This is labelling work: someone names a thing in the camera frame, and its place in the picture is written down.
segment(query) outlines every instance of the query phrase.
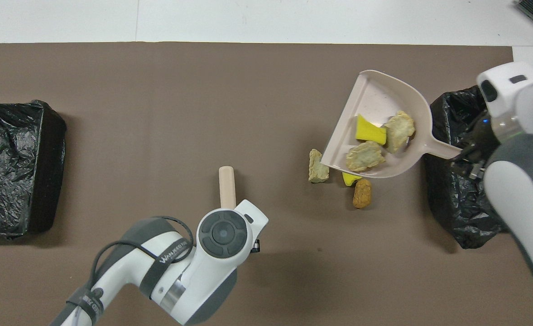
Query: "yellow sponge piece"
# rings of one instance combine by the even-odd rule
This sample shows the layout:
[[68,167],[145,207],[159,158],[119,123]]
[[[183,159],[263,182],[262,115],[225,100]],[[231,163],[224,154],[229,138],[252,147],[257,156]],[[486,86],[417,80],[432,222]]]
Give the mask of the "yellow sponge piece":
[[387,142],[387,129],[380,128],[365,120],[362,115],[357,115],[357,131],[355,138],[359,140],[372,140],[379,145]]
[[358,175],[352,175],[349,173],[343,173],[343,181],[345,182],[345,186],[351,187],[355,181],[363,178],[362,176]]

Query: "brown peanut-shaped object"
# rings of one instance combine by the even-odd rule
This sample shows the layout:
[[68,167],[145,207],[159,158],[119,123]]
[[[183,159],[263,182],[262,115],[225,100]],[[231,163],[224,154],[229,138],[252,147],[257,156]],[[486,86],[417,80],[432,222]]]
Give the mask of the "brown peanut-shaped object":
[[364,208],[371,203],[371,183],[367,179],[361,179],[355,184],[355,195],[353,195],[353,206]]

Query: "black cable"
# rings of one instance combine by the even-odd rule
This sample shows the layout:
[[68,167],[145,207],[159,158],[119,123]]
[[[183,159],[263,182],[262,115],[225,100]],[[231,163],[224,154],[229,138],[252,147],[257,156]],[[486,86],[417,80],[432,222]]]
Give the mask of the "black cable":
[[99,250],[99,252],[95,256],[95,259],[93,260],[93,266],[91,267],[91,274],[89,276],[89,282],[87,282],[87,288],[89,290],[91,290],[91,287],[93,287],[95,285],[95,274],[97,273],[97,263],[99,262],[99,258],[101,258],[101,255],[106,250],[108,250],[109,248],[111,248],[111,247],[113,247],[115,245],[119,245],[119,244],[133,246],[134,248],[137,248],[137,249],[143,251],[145,254],[147,254],[148,256],[152,257],[153,259],[157,259],[156,255],[154,255],[152,252],[150,252],[150,250],[147,250],[146,248],[142,247],[142,245],[140,245],[138,243],[135,243],[133,241],[128,241],[128,240],[113,241],[113,243],[109,243],[109,244],[105,245],[103,248],[101,248],[101,250]]
[[186,223],[184,223],[183,221],[180,221],[179,219],[175,217],[171,217],[171,216],[158,216],[158,217],[161,217],[165,220],[174,221],[177,224],[181,225],[186,230],[186,232],[188,232],[188,235],[190,236],[190,247],[188,248],[188,251],[186,251],[186,254],[184,254],[181,258],[176,258],[172,261],[172,263],[181,262],[182,260],[184,260],[184,258],[188,257],[190,252],[192,252],[192,248],[194,247],[194,235],[192,235],[192,231],[186,225]]

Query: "wooden handle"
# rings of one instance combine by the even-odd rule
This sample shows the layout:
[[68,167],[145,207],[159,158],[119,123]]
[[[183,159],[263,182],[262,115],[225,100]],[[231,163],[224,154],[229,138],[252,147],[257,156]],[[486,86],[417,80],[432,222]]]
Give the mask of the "wooden handle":
[[232,167],[218,169],[218,182],[220,183],[220,206],[234,209],[236,207],[234,169]]

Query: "circular gray button pad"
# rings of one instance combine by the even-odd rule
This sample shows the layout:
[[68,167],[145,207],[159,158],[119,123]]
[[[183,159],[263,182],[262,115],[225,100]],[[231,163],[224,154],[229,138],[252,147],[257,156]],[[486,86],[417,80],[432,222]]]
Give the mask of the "circular gray button pad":
[[229,258],[246,244],[246,222],[233,211],[217,211],[204,219],[198,237],[210,256]]

